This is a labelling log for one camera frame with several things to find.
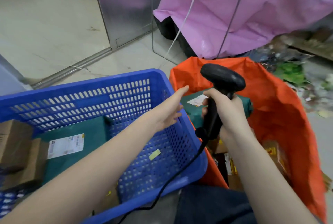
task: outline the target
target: perforated basket wall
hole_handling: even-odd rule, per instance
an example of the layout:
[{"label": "perforated basket wall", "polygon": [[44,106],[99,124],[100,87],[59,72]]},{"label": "perforated basket wall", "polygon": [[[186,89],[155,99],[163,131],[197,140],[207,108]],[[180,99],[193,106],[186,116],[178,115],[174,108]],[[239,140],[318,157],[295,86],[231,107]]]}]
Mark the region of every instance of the perforated basket wall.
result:
[{"label": "perforated basket wall", "polygon": [[[137,71],[0,97],[0,122],[11,119],[27,122],[37,134],[104,115],[113,119],[110,133],[114,137],[173,93],[162,71]],[[183,110],[178,122],[155,134],[120,177],[118,193],[122,204],[86,219],[85,223],[104,223],[152,201],[199,146],[200,141]],[[148,156],[157,149],[161,154],[150,161]],[[207,157],[203,153],[169,184],[163,195],[200,179],[206,168]]]}]

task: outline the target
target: green plastic wrap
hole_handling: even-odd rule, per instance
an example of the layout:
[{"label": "green plastic wrap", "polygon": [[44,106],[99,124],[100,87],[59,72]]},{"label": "green plastic wrap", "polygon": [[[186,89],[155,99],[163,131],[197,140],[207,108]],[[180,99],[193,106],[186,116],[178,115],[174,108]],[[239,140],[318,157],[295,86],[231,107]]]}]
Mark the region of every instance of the green plastic wrap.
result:
[{"label": "green plastic wrap", "polygon": [[[202,95],[203,92],[206,91],[206,90],[202,90],[200,92],[196,92],[196,93],[193,93],[191,95],[184,96],[184,97],[181,98],[181,104],[184,106],[185,112],[189,116],[189,118],[192,121],[195,128],[198,128],[198,127],[202,126],[202,121],[203,120],[201,118],[201,110],[204,106],[203,105],[195,106],[195,105],[192,105],[192,104],[188,103],[188,101],[193,100],[193,99],[197,98],[198,96]],[[243,97],[243,96],[240,96],[240,95],[238,95],[238,97],[243,102],[243,108],[244,108],[245,116],[248,118],[251,115],[252,111],[253,111],[252,102],[249,98],[246,98],[246,97]]]},{"label": "green plastic wrap", "polygon": [[49,142],[64,137],[84,134],[82,151],[47,160],[43,184],[46,184],[90,152],[106,143],[110,139],[110,125],[111,120],[109,118],[100,116],[38,135],[37,137],[42,138],[42,141]]}]

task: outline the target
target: orange sack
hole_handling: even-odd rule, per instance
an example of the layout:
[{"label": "orange sack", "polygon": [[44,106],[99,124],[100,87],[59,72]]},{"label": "orange sack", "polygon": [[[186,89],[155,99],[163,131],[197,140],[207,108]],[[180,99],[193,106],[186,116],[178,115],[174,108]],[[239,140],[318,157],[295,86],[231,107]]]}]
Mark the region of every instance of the orange sack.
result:
[{"label": "orange sack", "polygon": [[[239,94],[253,103],[254,111],[248,119],[250,127],[260,143],[278,141],[289,160],[294,191],[307,208],[326,223],[325,188],[316,138],[297,94],[249,58],[204,60],[191,57],[171,70],[169,80],[174,90],[189,85],[185,95],[190,95],[212,87],[200,74],[205,63],[225,66],[244,77],[246,88]],[[208,168],[201,182],[227,188],[212,157],[207,156]]]}]

